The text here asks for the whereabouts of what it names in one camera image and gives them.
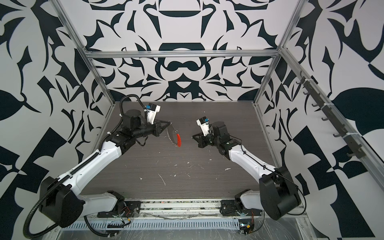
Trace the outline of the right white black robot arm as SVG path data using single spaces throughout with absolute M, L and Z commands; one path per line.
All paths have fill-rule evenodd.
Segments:
M 256 157 L 242 140 L 229 134 L 224 122 L 209 123 L 205 117 L 197 120 L 201 132 L 193 135 L 199 148 L 216 147 L 219 153 L 243 168 L 259 184 L 259 190 L 244 190 L 235 196 L 237 212 L 262 210 L 278 220 L 298 207 L 302 200 L 299 187 L 286 167 L 277 168 Z

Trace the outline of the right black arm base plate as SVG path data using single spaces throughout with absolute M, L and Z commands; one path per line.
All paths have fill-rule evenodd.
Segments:
M 225 217 L 250 217 L 252 214 L 261 216 L 263 211 L 259 209 L 246 209 L 238 200 L 221 200 L 220 214 Z

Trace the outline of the silver keyring with red tag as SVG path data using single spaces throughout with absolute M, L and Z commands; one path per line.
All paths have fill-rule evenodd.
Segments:
M 175 129 L 175 127 L 173 126 L 172 123 L 170 123 L 170 125 L 167 127 L 166 131 L 167 131 L 167 136 L 168 136 L 169 140 L 171 141 L 171 143 L 175 147 L 180 148 L 182 146 L 181 136 L 180 136 L 178 130 Z

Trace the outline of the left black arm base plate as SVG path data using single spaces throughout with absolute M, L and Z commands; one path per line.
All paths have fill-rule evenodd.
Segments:
M 98 218 L 131 218 L 140 213 L 141 201 L 120 201 L 109 212 L 100 212 Z

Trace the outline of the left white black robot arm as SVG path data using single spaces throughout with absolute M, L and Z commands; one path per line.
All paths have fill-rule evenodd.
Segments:
M 39 211 L 62 228 L 83 216 L 102 212 L 118 214 L 124 202 L 120 194 L 108 191 L 82 195 L 82 191 L 105 167 L 136 144 L 138 138 L 158 137 L 171 125 L 171 122 L 156 120 L 155 116 L 149 110 L 144 115 L 139 110 L 129 110 L 122 115 L 117 129 L 107 134 L 98 150 L 71 170 L 41 183 L 41 196 L 48 196 L 38 205 Z

